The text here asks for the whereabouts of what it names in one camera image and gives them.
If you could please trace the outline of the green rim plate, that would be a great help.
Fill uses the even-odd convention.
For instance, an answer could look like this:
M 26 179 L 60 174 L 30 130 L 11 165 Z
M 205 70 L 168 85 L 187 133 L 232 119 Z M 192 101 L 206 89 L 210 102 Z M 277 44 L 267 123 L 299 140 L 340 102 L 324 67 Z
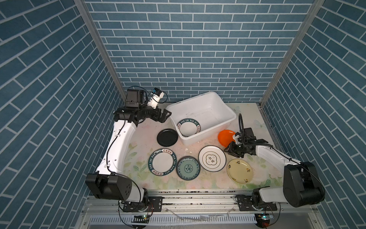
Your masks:
M 176 164 L 176 154 L 168 148 L 161 148 L 150 155 L 148 169 L 154 175 L 162 177 L 172 173 L 175 170 Z
M 199 122 L 192 118 L 185 118 L 178 122 L 177 127 L 183 137 L 190 137 L 201 131 Z

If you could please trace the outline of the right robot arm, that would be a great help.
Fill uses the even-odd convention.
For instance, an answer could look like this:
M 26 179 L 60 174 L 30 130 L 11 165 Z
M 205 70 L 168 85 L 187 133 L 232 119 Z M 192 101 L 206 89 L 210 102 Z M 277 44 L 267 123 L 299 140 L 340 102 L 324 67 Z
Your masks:
M 245 154 L 258 156 L 283 174 L 281 187 L 257 188 L 252 192 L 251 204 L 261 209 L 269 203 L 286 203 L 298 208 L 314 205 L 325 199 L 326 190 L 316 167 L 311 162 L 301 162 L 280 152 L 264 139 L 257 139 L 251 128 L 235 133 L 224 152 L 236 158 Z

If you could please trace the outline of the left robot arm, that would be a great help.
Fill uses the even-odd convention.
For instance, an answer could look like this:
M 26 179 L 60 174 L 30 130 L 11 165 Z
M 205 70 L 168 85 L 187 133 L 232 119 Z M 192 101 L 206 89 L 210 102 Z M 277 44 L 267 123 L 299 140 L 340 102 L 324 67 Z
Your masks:
M 128 147 L 138 125 L 146 119 L 164 123 L 171 112 L 160 109 L 166 92 L 154 88 L 148 93 L 142 87 L 127 90 L 123 107 L 113 114 L 113 131 L 105 155 L 94 173 L 89 173 L 85 184 L 99 199 L 118 200 L 146 206 L 148 192 L 140 188 L 131 178 L 123 175 Z

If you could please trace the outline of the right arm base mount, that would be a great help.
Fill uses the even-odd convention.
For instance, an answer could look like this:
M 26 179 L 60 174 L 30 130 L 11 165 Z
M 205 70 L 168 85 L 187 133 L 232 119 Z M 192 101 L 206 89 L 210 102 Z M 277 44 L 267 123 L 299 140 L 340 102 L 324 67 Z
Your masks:
M 274 202 L 264 202 L 257 194 L 236 195 L 234 200 L 240 211 L 277 211 L 277 205 Z

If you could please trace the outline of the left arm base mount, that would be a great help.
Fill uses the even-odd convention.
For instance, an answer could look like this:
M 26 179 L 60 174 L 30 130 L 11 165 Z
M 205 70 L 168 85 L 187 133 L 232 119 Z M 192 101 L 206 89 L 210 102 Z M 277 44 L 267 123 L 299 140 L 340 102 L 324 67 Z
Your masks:
M 122 211 L 123 212 L 144 212 L 149 210 L 149 212 L 161 212 L 163 206 L 163 197 L 149 197 L 144 198 L 140 203 L 137 202 L 125 202 Z

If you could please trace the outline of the white plate with emblem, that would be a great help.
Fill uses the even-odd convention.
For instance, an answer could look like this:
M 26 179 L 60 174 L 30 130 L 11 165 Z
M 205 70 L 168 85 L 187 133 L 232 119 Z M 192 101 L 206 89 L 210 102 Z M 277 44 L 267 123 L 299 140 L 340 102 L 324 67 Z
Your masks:
M 198 160 L 201 167 L 209 172 L 221 171 L 227 162 L 223 150 L 216 146 L 202 148 L 199 152 Z

